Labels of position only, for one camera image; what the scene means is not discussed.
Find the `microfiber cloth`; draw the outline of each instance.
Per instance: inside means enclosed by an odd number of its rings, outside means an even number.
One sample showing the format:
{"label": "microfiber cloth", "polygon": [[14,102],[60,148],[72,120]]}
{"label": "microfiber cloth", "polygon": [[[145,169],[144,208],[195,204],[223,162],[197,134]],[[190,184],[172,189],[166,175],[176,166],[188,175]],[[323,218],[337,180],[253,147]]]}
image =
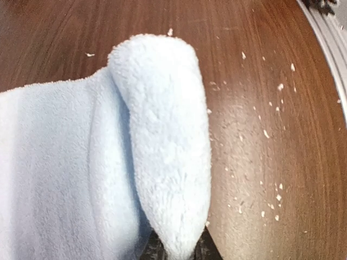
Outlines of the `microfiber cloth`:
{"label": "microfiber cloth", "polygon": [[138,259],[152,228],[189,258],[210,203],[193,48],[138,35],[75,81],[0,94],[1,259]]}

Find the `dust particle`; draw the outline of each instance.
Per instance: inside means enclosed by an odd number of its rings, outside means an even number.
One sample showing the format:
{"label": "dust particle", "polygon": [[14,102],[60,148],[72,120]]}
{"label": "dust particle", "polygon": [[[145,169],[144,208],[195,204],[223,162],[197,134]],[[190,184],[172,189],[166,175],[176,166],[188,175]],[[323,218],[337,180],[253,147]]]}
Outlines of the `dust particle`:
{"label": "dust particle", "polygon": [[172,28],[169,29],[168,31],[168,36],[172,36],[174,34],[174,30]]}
{"label": "dust particle", "polygon": [[270,139],[270,136],[267,134],[267,131],[264,129],[264,135],[267,139]]}
{"label": "dust particle", "polygon": [[282,91],[284,89],[284,85],[281,83],[277,87],[278,91]]}

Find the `black object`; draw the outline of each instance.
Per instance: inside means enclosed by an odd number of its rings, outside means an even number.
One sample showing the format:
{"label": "black object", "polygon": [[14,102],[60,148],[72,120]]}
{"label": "black object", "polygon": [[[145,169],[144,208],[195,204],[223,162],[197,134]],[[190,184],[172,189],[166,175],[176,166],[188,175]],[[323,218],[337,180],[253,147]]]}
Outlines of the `black object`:
{"label": "black object", "polygon": [[[140,260],[165,260],[165,250],[155,232],[152,232]],[[205,229],[197,242],[190,260],[223,260],[208,230]]]}
{"label": "black object", "polygon": [[335,12],[331,8],[331,4],[337,4],[337,0],[303,0],[307,8],[312,7],[318,10],[321,14],[334,15]]}

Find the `wooden table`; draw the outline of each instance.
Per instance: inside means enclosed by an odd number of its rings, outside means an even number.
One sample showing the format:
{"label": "wooden table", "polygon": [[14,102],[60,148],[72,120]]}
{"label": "wooden table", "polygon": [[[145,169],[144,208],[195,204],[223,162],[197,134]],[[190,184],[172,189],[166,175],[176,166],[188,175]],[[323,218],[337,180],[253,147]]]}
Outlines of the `wooden table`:
{"label": "wooden table", "polygon": [[0,0],[0,90],[91,75],[130,35],[170,28],[200,59],[224,259],[344,259],[347,130],[294,0]]}

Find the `white debris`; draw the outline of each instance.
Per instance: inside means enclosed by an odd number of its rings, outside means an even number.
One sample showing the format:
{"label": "white debris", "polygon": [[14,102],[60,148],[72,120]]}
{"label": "white debris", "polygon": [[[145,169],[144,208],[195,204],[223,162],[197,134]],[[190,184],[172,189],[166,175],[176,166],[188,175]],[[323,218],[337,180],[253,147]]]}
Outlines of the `white debris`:
{"label": "white debris", "polygon": [[282,91],[282,89],[284,89],[284,85],[283,85],[282,83],[279,84],[278,87],[277,87],[277,89],[278,89],[279,91]]}
{"label": "white debris", "polygon": [[269,139],[270,138],[270,136],[267,134],[267,131],[264,129],[264,135],[265,135],[265,137],[267,138],[267,139]]}
{"label": "white debris", "polygon": [[172,28],[169,29],[168,31],[168,36],[172,36],[174,34],[174,30]]}

